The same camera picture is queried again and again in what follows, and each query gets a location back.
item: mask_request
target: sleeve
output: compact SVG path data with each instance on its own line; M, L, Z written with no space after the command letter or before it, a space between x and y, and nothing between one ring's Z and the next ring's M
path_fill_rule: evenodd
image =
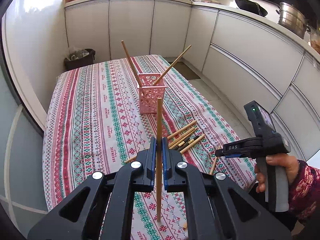
M304 224L320 203L320 169L299 161L299 171L289 187L289 211Z

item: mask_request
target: silver screw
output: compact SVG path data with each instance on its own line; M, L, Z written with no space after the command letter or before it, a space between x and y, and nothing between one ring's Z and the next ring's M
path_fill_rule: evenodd
M141 166L141 163L140 163L140 162L135 161L135 162L132 162L132 163L131 163L131 167L134 168L134 169L137 169L137 168L139 168L140 166Z
M216 178L219 179L219 180L224 180L226 178L226 175L222 172L218 172L216 174Z
M93 177L94 179L101 179L102 176L103 176L103 173L100 172L100 171L96 171L94 174L92 174L92 177Z
M180 168L180 169L184 169L188 166L187 163L185 162L178 162L177 166Z

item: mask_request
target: tablecloth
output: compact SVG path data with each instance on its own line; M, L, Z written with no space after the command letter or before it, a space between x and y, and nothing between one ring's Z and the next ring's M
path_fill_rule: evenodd
M169 64L159 55L132 58L140 73L161 73ZM164 77L163 136L197 120L196 134L206 136L183 159L209 172L219 145L239 140L208 101L174 68ZM156 114L139 113L139 95L127 59L89 65L59 76L52 95L43 144L43 181L48 210L95 171L118 171L124 161L149 148ZM216 170L241 188L255 180L254 161L218 160ZM183 193L162 192L161 223L156 194L135 193L132 239L185 239L188 232Z

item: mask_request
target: pink plastic container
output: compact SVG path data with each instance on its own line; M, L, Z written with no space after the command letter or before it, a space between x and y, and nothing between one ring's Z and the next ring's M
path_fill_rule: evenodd
M165 88L167 87L164 79L156 86L152 84L161 76L160 73L143 73L138 74L142 87L138 86L140 114L151 114L157 112L157 98L164 97Z

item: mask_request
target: device screen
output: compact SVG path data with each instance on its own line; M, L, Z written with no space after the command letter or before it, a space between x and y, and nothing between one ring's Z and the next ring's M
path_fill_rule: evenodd
M259 111L260 111L260 113L262 115L262 118L263 118L264 122L275 131L276 129L275 129L274 125L273 125L273 122L271 120L271 117L270 117L269 113L266 110L264 110L261 106L258 105L258 107L259 107Z

